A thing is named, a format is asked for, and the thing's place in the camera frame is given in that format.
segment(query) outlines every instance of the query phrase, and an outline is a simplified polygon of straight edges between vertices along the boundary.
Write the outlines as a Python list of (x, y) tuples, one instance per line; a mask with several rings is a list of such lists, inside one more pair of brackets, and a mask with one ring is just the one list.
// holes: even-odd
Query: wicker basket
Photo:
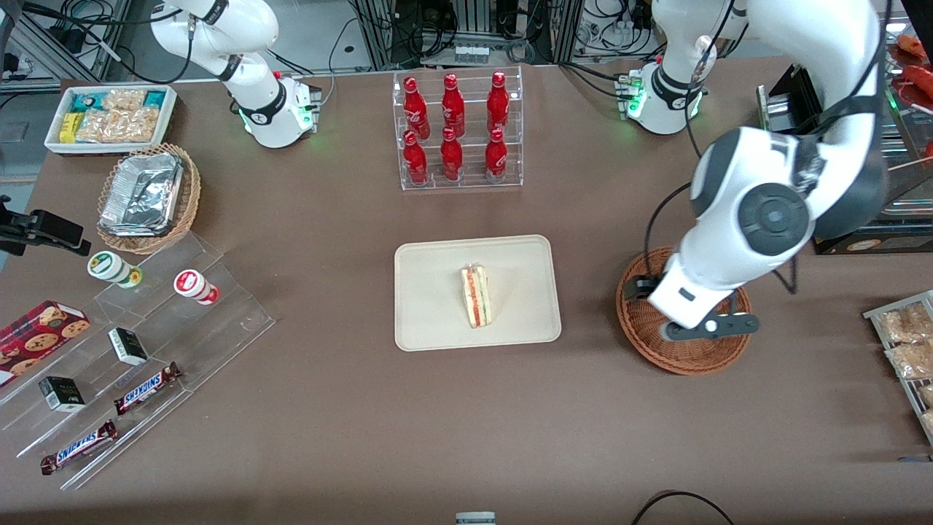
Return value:
[[(673, 252), (672, 247), (653, 249), (648, 254), (651, 267), (663, 268)], [(622, 292), (626, 281), (647, 272), (644, 256), (638, 255), (629, 264), (616, 288), (616, 313), (619, 315), (619, 323), (629, 341), (645, 359), (664, 370), (684, 376), (713, 374), (739, 359), (748, 346), (749, 335), (676, 343), (661, 337), (661, 326), (669, 319), (648, 301), (626, 301)], [(736, 290), (735, 298), (739, 311), (751, 312), (751, 304), (744, 289)], [(729, 301), (719, 303), (716, 310), (718, 313), (728, 313)]]
[[(181, 177), (181, 190), (178, 193), (178, 202), (175, 204), (174, 226), (172, 230), (163, 237), (118, 237), (116, 235), (106, 234), (97, 227), (97, 233), (110, 248), (121, 251), (129, 251), (138, 255), (149, 255), (155, 253), (161, 248), (170, 246), (180, 240), (188, 230), (191, 229), (191, 223), (194, 222), (194, 216), (198, 213), (198, 199), (201, 197), (201, 176), (198, 174), (198, 166), (194, 165), (188, 154), (178, 146), (172, 144), (160, 144), (155, 148), (140, 149), (130, 153), (133, 157), (143, 157), (146, 155), (156, 155), (158, 153), (172, 153), (177, 155), (185, 163), (185, 172)], [(117, 167), (110, 170), (110, 177), (104, 183), (104, 190), (97, 201), (97, 212), (104, 212), (104, 204), (107, 202), (107, 196), (110, 194), (110, 185), (113, 184), (114, 175), (117, 173)]]

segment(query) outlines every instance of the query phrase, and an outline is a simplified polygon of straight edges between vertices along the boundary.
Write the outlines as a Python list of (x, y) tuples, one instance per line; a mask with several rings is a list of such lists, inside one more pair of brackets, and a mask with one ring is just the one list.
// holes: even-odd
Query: beige tray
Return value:
[[(486, 267), (493, 323), (470, 328), (460, 269)], [(541, 235), (402, 245), (396, 344), (407, 351), (549, 343), (561, 334), (550, 242)]]

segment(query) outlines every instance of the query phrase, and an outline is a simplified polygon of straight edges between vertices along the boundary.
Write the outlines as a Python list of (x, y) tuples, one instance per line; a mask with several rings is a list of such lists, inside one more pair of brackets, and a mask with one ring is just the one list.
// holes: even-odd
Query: snack tray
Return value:
[[(146, 90), (149, 92), (165, 92), (165, 99), (162, 100), (162, 106), (159, 108), (159, 119), (156, 121), (156, 130), (152, 133), (152, 139), (148, 142), (119, 142), (113, 144), (86, 144), (75, 143), (66, 144), (59, 141), (59, 132), (62, 130), (62, 121), (64, 116), (71, 109), (72, 102), (76, 95), (105, 92), (111, 89), (125, 90)], [(68, 88), (62, 93), (62, 100), (55, 110), (55, 116), (52, 118), (52, 124), (49, 125), (49, 132), (46, 133), (46, 148), (54, 153), (64, 155), (102, 155), (109, 153), (128, 153), (142, 148), (155, 148), (162, 143), (165, 132), (169, 128), (169, 120), (172, 118), (175, 99), (177, 94), (170, 86), (156, 86), (153, 84), (114, 84), (108, 86), (81, 86)]]
[[(193, 233), (138, 266), (143, 271), (139, 286), (108, 286), (82, 307), (91, 321), (87, 331), (0, 390), (0, 436), (10, 456), (35, 466), (38, 485), (66, 490), (87, 483), (275, 323), (230, 275), (221, 253)], [(220, 288), (216, 303), (199, 305), (175, 293), (174, 277), (186, 268)], [(149, 356), (146, 363), (132, 367), (117, 359), (107, 333), (118, 326), (136, 332)], [(114, 400), (172, 361), (183, 375), (118, 417)], [(45, 376), (74, 379), (87, 405), (73, 414), (50, 410), (38, 388)], [(116, 442), (94, 448), (52, 475), (40, 474), (43, 457), (108, 419), (117, 426)]]
[[(885, 305), (880, 308), (875, 308), (868, 312), (862, 314), (862, 317), (865, 319), (871, 320), (871, 325), (874, 326), (875, 332), (878, 334), (878, 337), (881, 339), (882, 345), (884, 345), (884, 355), (887, 357), (888, 361), (891, 362), (892, 366), (895, 366), (894, 362), (891, 360), (891, 350), (898, 344), (888, 339), (887, 333), (881, 327), (881, 322), (879, 318), (884, 312), (890, 312), (892, 310), (899, 310), (904, 306), (912, 305), (914, 303), (920, 303), (926, 309), (926, 314), (933, 319), (933, 291), (925, 291), (924, 293), (918, 293), (907, 299), (901, 299), (891, 303), (890, 305)], [(930, 409), (930, 406), (927, 405), (923, 398), (920, 397), (920, 390), (922, 387), (929, 385), (933, 380), (931, 379), (904, 379), (897, 372), (897, 367), (895, 366), (895, 376), (898, 377), (900, 381), (900, 386), (904, 388), (904, 391), (907, 392), (907, 399), (911, 402), (911, 407), (913, 408), (913, 413), (916, 415), (917, 419), (920, 420), (920, 415)], [(924, 429), (924, 434), (926, 434), (926, 440), (930, 445), (933, 445), (933, 429), (928, 429), (925, 424), (920, 424), (921, 428)]]

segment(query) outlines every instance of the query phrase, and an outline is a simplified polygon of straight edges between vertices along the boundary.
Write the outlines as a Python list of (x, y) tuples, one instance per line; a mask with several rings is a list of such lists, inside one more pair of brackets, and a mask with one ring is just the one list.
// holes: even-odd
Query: food packet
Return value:
[(162, 101), (164, 100), (165, 92), (149, 92), (146, 94), (146, 101), (144, 102), (144, 106), (160, 109), (162, 107)]
[(920, 415), (920, 422), (933, 432), (933, 410), (927, 410)]
[(894, 347), (890, 356), (898, 376), (904, 379), (933, 377), (933, 348), (927, 341)]
[(88, 109), (84, 113), (81, 127), (75, 133), (76, 142), (104, 142), (104, 128), (107, 125), (109, 112), (98, 109)]
[(132, 111), (111, 109), (107, 112), (107, 122), (101, 133), (101, 141), (106, 143), (126, 142), (127, 126), (130, 124)]
[(59, 142), (62, 144), (74, 144), (75, 134), (81, 127), (84, 120), (84, 113), (65, 113), (62, 118), (62, 129), (59, 130)]
[(897, 310), (883, 312), (878, 324), (892, 343), (918, 343), (933, 337), (933, 320), (922, 303), (913, 303)]
[(159, 111), (155, 107), (144, 106), (135, 110), (124, 130), (123, 142), (149, 142), (158, 121)]
[(924, 400), (926, 406), (933, 406), (933, 385), (926, 385), (917, 390), (920, 393), (920, 399)]
[(106, 97), (106, 92), (78, 94), (75, 96), (75, 100), (71, 104), (71, 112), (84, 113), (89, 109), (105, 109), (104, 99)]
[(110, 90), (104, 99), (104, 108), (135, 111), (145, 100), (146, 90)]

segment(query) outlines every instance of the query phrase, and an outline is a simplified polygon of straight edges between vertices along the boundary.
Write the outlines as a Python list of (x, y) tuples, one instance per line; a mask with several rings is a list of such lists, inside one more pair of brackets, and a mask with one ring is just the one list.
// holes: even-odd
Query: black cable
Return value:
[(294, 63), (294, 62), (288, 60), (287, 58), (283, 57), (282, 55), (276, 53), (276, 52), (273, 51), (273, 50), (266, 50), (266, 52), (268, 52), (270, 55), (272, 55), (273, 57), (275, 57), (275, 60), (281, 62), (281, 63), (284, 64), (284, 65), (287, 65), (288, 67), (291, 67), (291, 68), (294, 69), (295, 71), (298, 71), (299, 73), (305, 73), (305, 74), (307, 74), (307, 75), (311, 75), (312, 77), (314, 76), (314, 71), (312, 71), (311, 69), (308, 69), (307, 67), (305, 67), (305, 66), (303, 66), (303, 65)]
[[(88, 29), (87, 27), (84, 27), (80, 23), (76, 23), (76, 22), (72, 22), (72, 24), (74, 24), (76, 28), (84, 32), (84, 35), (90, 36), (94, 40), (97, 40), (98, 44), (104, 44), (104, 40), (100, 38), (98, 35), (95, 35), (94, 33), (92, 33), (91, 30)], [(123, 69), (126, 69), (127, 71), (129, 71), (131, 75), (136, 76), (137, 78), (141, 79), (144, 82), (149, 82), (150, 84), (171, 84), (172, 82), (175, 82), (181, 79), (182, 76), (185, 75), (185, 72), (188, 71), (188, 66), (191, 65), (191, 52), (193, 51), (193, 47), (194, 47), (194, 33), (191, 32), (191, 33), (188, 33), (188, 54), (185, 56), (185, 64), (182, 65), (181, 71), (179, 71), (177, 75), (175, 75), (173, 78), (169, 80), (155, 80), (153, 78), (147, 78), (147, 77), (144, 77), (143, 75), (140, 75), (140, 73), (136, 71), (135, 69), (135, 66), (136, 66), (135, 55), (133, 56), (132, 67), (126, 65), (126, 63), (124, 63), (122, 60), (118, 60), (117, 64), (119, 64), (120, 67), (122, 67)]]
[(699, 70), (706, 67), (706, 62), (709, 61), (709, 55), (713, 47), (716, 46), (716, 41), (719, 40), (722, 29), (726, 27), (726, 22), (729, 21), (729, 16), (732, 14), (733, 7), (735, 7), (735, 0), (729, 0), (729, 5), (726, 6), (726, 12), (722, 15), (722, 23), (720, 23), (718, 29), (716, 29), (716, 34), (713, 35), (713, 39), (709, 41), (709, 46), (706, 46), (706, 51), (703, 52), (700, 61), (697, 63), (696, 67), (693, 68), (693, 75), (690, 77), (690, 83), (687, 85), (687, 92), (684, 94), (684, 119), (687, 122), (687, 135), (690, 137), (690, 143), (693, 145), (693, 151), (696, 152), (698, 159), (703, 157), (703, 154), (700, 153), (700, 147), (697, 146), (697, 139), (693, 136), (693, 127), (690, 126), (690, 92), (693, 90), (694, 83), (696, 82), (694, 78), (699, 74)]
[[(878, 48), (875, 50), (874, 57), (878, 56), (878, 53), (880, 53), (882, 49), (884, 48), (885, 42), (887, 42), (887, 24), (891, 21), (892, 4), (893, 4), (892, 0), (887, 0), (887, 6), (884, 8), (884, 23), (882, 23), (881, 25), (881, 29), (880, 29), (881, 36), (878, 38)], [(845, 98), (853, 98), (858, 94), (858, 90), (861, 89), (862, 84), (865, 83), (865, 80), (868, 79), (869, 75), (871, 74), (871, 70), (874, 69), (876, 66), (877, 64), (874, 62), (874, 60), (869, 61), (869, 64), (865, 68), (865, 71), (862, 72), (862, 76), (859, 77), (858, 82), (856, 82), (856, 86), (852, 88), (852, 91), (849, 92), (849, 95), (846, 96)], [(807, 128), (807, 126), (812, 124), (815, 120), (819, 119), (820, 115), (821, 115), (820, 113), (811, 115), (809, 118), (801, 122), (800, 125), (794, 128), (794, 131), (792, 131), (791, 134), (799, 135), (800, 133), (803, 132), (803, 130)], [(833, 119), (826, 119), (825, 121), (820, 122), (819, 124), (816, 125), (816, 127), (813, 130), (811, 130), (808, 133), (808, 135), (818, 135), (820, 133), (823, 133), (823, 131), (825, 131), (826, 128), (829, 128), (830, 125), (832, 125), (835, 121), (837, 121), (841, 117), (842, 116), (837, 116)]]
[(569, 71), (569, 72), (573, 73), (574, 75), (578, 76), (578, 77), (580, 78), (580, 80), (583, 80), (583, 82), (586, 83), (586, 85), (590, 86), (591, 88), (597, 90), (598, 92), (600, 92), (600, 93), (602, 93), (602, 94), (607, 94), (607, 95), (611, 96), (612, 98), (616, 99), (616, 101), (619, 101), (619, 100), (629, 100), (628, 98), (619, 97), (617, 94), (615, 94), (615, 93), (613, 93), (613, 92), (608, 92), (608, 91), (604, 90), (603, 88), (600, 88), (600, 87), (597, 86), (596, 84), (593, 84), (593, 83), (590, 82), (586, 77), (584, 77), (583, 75), (581, 75), (576, 69), (568, 68), (567, 71)]
[(573, 62), (561, 62), (560, 65), (565, 65), (565, 66), (568, 66), (568, 67), (573, 67), (573, 68), (575, 68), (575, 69), (579, 69), (580, 71), (582, 71), (582, 72), (584, 72), (584, 73), (589, 73), (590, 75), (593, 75), (594, 77), (603, 78), (603, 79), (605, 79), (605, 80), (612, 80), (613, 82), (615, 82), (615, 81), (618, 79), (618, 76), (612, 77), (611, 75), (607, 75), (606, 73), (600, 73), (599, 71), (596, 71), (596, 70), (594, 70), (594, 69), (590, 69), (589, 67), (586, 67), (586, 66), (580, 65), (580, 64), (576, 64), (576, 63), (573, 63)]
[(22, 93), (11, 94), (9, 97), (7, 97), (7, 100), (5, 100), (5, 101), (3, 101), (3, 102), (0, 102), (0, 111), (2, 111), (3, 108), (7, 106), (7, 104), (9, 104), (9, 101), (11, 101), (11, 100), (13, 100), (14, 98), (20, 96), (21, 94), (22, 94)]
[(674, 197), (677, 197), (681, 192), (683, 192), (685, 189), (689, 187), (690, 187), (690, 182), (684, 184), (680, 188), (677, 188), (676, 190), (668, 194), (666, 197), (664, 197), (664, 200), (661, 201), (658, 207), (654, 208), (654, 213), (651, 214), (651, 219), (648, 220), (648, 227), (645, 228), (645, 249), (642, 251), (642, 254), (645, 256), (645, 269), (648, 271), (648, 275), (650, 277), (656, 277), (654, 275), (654, 272), (651, 270), (651, 262), (648, 259), (648, 250), (649, 250), (649, 247), (651, 246), (651, 228), (654, 227), (654, 221), (661, 214), (661, 210), (663, 210), (664, 207), (667, 206), (667, 203), (674, 200)]
[(33, 13), (33, 14), (35, 14), (35, 15), (40, 15), (40, 16), (44, 16), (44, 17), (59, 19), (59, 20), (62, 20), (62, 21), (69, 21), (69, 22), (71, 22), (72, 24), (84, 23), (84, 24), (87, 24), (87, 25), (149, 25), (150, 23), (152, 23), (152, 22), (154, 22), (154, 21), (168, 20), (168, 19), (172, 18), (173, 16), (175, 16), (175, 15), (177, 15), (178, 13), (181, 12), (181, 9), (176, 9), (176, 10), (172, 11), (171, 13), (168, 13), (168, 14), (165, 14), (165, 15), (162, 15), (162, 16), (159, 16), (159, 17), (156, 17), (156, 18), (154, 18), (154, 19), (149, 19), (149, 20), (84, 21), (84, 20), (81, 20), (81, 19), (76, 19), (76, 18), (69, 17), (69, 16), (67, 16), (67, 15), (63, 15), (62, 13), (60, 13), (60, 12), (54, 10), (54, 9), (50, 9), (50, 8), (48, 8), (48, 7), (45, 7), (45, 6), (40, 6), (40, 5), (34, 4), (34, 3), (32, 3), (32, 2), (26, 2), (25, 4), (23, 4), (22, 10), (25, 11), (25, 12), (27, 12), (27, 13)]
[(638, 521), (641, 520), (642, 516), (645, 515), (645, 513), (648, 511), (649, 508), (651, 508), (652, 505), (654, 505), (655, 503), (665, 498), (670, 498), (671, 496), (687, 496), (689, 498), (700, 500), (701, 502), (713, 507), (719, 513), (719, 515), (722, 516), (723, 519), (725, 519), (726, 522), (729, 523), (729, 525), (735, 525), (735, 523), (732, 522), (732, 519), (729, 518), (729, 515), (726, 514), (726, 511), (719, 508), (719, 505), (714, 504), (713, 502), (704, 498), (700, 494), (694, 494), (693, 492), (687, 492), (686, 490), (671, 490), (670, 492), (663, 492), (661, 494), (651, 497), (651, 499), (649, 499), (648, 502), (645, 503), (645, 506), (643, 506), (641, 510), (638, 511), (638, 514), (635, 515), (635, 519), (632, 520), (632, 525), (638, 525)]
[(787, 279), (784, 278), (776, 269), (772, 270), (771, 273), (777, 276), (777, 280), (781, 281), (781, 284), (784, 285), (784, 289), (787, 290), (787, 293), (791, 295), (797, 295), (797, 254), (794, 254), (790, 258), (790, 282), (787, 282)]
[(719, 58), (726, 58), (726, 57), (728, 57), (729, 55), (731, 55), (733, 51), (739, 49), (739, 44), (741, 44), (741, 43), (742, 43), (742, 39), (745, 38), (745, 32), (746, 32), (746, 31), (748, 31), (748, 24), (746, 24), (745, 27), (742, 28), (742, 33), (740, 33), (740, 34), (739, 34), (739, 37), (736, 38), (734, 42), (732, 42), (732, 45), (729, 46), (729, 50), (726, 51), (725, 53), (723, 53), (722, 56), (719, 57)]

